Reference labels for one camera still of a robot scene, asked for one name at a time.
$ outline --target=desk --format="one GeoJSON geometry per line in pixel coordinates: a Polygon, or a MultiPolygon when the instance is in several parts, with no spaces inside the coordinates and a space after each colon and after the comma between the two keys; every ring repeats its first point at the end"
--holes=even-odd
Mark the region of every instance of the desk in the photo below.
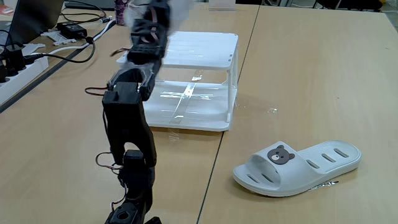
{"type": "MultiPolygon", "coordinates": [[[[199,4],[183,30],[234,32],[244,56],[259,6],[209,11],[199,4]]],[[[109,203],[123,194],[94,158],[107,151],[101,98],[84,94],[118,69],[109,54],[129,46],[129,31],[113,27],[84,64],[67,63],[0,114],[0,217],[10,223],[103,223],[109,203]]],[[[84,59],[86,49],[76,59],[84,59]]],[[[154,128],[158,164],[148,218],[195,223],[222,133],[154,128]]],[[[111,163],[104,156],[102,163],[111,163]]]]}
{"type": "Polygon", "coordinates": [[[262,6],[200,223],[396,223],[397,58],[384,14],[262,6]],[[301,150],[331,139],[363,153],[337,185],[270,198],[233,180],[278,140],[301,150]]]}
{"type": "MultiPolygon", "coordinates": [[[[82,10],[82,9],[65,9],[63,10],[64,13],[82,13],[82,12],[91,12],[91,13],[99,13],[98,11],[92,11],[92,10],[82,10]]],[[[107,12],[107,15],[114,16],[114,12],[107,12]]],[[[77,21],[84,21],[87,19],[93,18],[93,16],[81,16],[81,15],[75,15],[75,16],[68,16],[69,19],[77,20],[77,21]]],[[[60,16],[59,22],[65,22],[65,19],[60,16]]],[[[92,22],[92,23],[87,23],[87,24],[82,24],[82,27],[84,27],[87,30],[88,36],[94,36],[98,33],[100,33],[106,26],[106,24],[100,23],[100,21],[97,22],[92,22]]],[[[75,43],[70,43],[67,45],[59,45],[59,46],[54,46],[53,45],[53,40],[51,40],[48,37],[38,37],[34,39],[31,43],[33,44],[45,44],[45,47],[38,49],[36,52],[40,53],[49,53],[55,49],[59,49],[62,47],[66,46],[81,46],[85,44],[85,40],[78,40],[75,43]]],[[[71,49],[71,50],[64,50],[61,52],[56,53],[56,55],[62,56],[62,57],[69,57],[73,58],[76,54],[78,54],[81,50],[76,50],[76,49],[71,49]]],[[[15,94],[8,102],[5,102],[0,105],[0,112],[7,108],[9,105],[13,104],[16,100],[18,100],[20,97],[22,97],[26,92],[28,92],[31,88],[34,88],[36,85],[38,85],[41,80],[46,79],[48,76],[53,74],[54,71],[58,69],[58,67],[61,67],[66,61],[62,61],[57,58],[49,57],[49,67],[44,70],[41,75],[35,78],[32,82],[30,82],[28,85],[26,85],[20,92],[15,94]]]]}

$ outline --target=slipper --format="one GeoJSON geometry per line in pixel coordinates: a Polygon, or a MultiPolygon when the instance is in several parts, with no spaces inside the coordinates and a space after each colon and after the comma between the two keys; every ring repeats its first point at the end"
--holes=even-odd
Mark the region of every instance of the slipper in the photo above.
{"type": "Polygon", "coordinates": [[[343,141],[327,141],[299,152],[279,141],[235,167],[234,179],[262,195],[302,193],[358,167],[361,151],[343,141]]]}

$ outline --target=robotic arm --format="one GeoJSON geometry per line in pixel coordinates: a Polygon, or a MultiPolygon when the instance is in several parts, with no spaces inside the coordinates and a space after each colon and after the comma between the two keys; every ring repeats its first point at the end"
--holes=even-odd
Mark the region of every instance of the robotic arm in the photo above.
{"type": "MultiPolygon", "coordinates": [[[[109,81],[103,97],[106,134],[114,161],[121,166],[118,179],[126,190],[124,202],[105,224],[143,224],[152,205],[156,150],[142,102],[149,99],[162,65],[171,10],[169,0],[151,0],[145,6],[142,18],[135,19],[131,28],[133,46],[127,62],[109,81]],[[127,142],[139,150],[125,150],[127,142]]],[[[161,222],[155,217],[147,224],[161,222]]]]}

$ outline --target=floor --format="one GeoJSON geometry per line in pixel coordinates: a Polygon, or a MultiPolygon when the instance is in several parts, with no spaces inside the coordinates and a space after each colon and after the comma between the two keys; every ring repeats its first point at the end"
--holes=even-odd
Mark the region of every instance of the floor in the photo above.
{"type": "MultiPolygon", "coordinates": [[[[398,31],[398,11],[396,1],[398,0],[387,0],[381,8],[381,11],[387,14],[390,22],[398,31]]],[[[292,7],[312,7],[314,2],[315,0],[293,0],[292,7]]]]}

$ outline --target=slipper hole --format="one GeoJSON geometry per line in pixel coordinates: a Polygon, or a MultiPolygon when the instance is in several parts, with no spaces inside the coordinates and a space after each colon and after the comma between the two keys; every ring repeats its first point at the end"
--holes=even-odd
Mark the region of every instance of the slipper hole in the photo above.
{"type": "Polygon", "coordinates": [[[334,159],[332,159],[331,157],[329,157],[328,155],[326,155],[325,153],[322,154],[322,157],[325,158],[327,161],[329,162],[336,162],[334,159]]]}
{"type": "Polygon", "coordinates": [[[311,160],[307,159],[306,162],[307,162],[308,164],[310,164],[310,166],[312,166],[312,167],[314,167],[314,168],[316,168],[316,169],[319,169],[319,166],[316,165],[316,163],[312,162],[311,160]]]}
{"type": "Polygon", "coordinates": [[[252,176],[250,176],[249,174],[247,174],[248,175],[248,177],[251,179],[251,180],[253,180],[254,182],[256,182],[257,184],[259,184],[260,182],[258,182],[255,178],[253,178],[252,176]]]}
{"type": "Polygon", "coordinates": [[[261,174],[265,179],[267,179],[269,182],[274,183],[269,177],[267,177],[265,174],[261,174]]]}
{"type": "Polygon", "coordinates": [[[334,149],[334,151],[335,151],[337,154],[343,156],[344,158],[348,158],[348,155],[345,154],[345,153],[343,153],[343,152],[341,152],[339,149],[334,149]]]}

